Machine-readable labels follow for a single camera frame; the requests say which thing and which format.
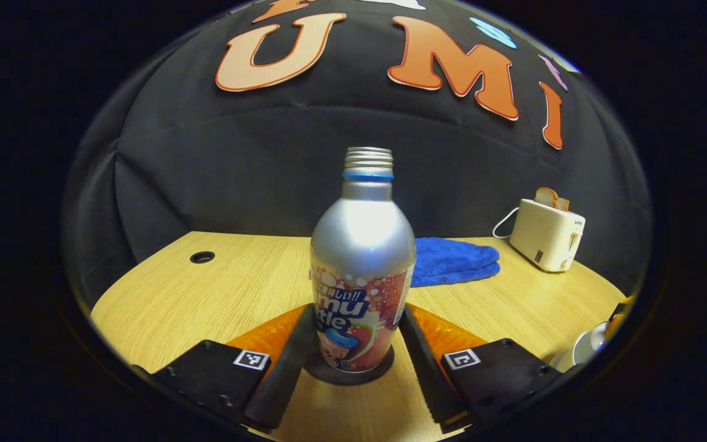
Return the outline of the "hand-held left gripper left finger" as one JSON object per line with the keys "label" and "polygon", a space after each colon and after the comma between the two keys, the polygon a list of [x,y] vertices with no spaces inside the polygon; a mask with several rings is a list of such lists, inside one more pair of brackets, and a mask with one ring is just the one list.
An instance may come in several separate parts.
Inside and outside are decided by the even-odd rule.
{"label": "hand-held left gripper left finger", "polygon": [[160,394],[217,425],[271,433],[278,428],[316,336],[304,304],[227,343],[189,347],[159,370],[134,370]]}

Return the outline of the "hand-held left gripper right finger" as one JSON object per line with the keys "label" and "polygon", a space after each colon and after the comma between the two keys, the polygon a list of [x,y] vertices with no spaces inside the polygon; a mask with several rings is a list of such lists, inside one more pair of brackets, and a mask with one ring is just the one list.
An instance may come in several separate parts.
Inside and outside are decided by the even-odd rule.
{"label": "hand-held left gripper right finger", "polygon": [[505,422],[566,381],[513,339],[486,341],[414,304],[406,305],[400,332],[443,433]]}

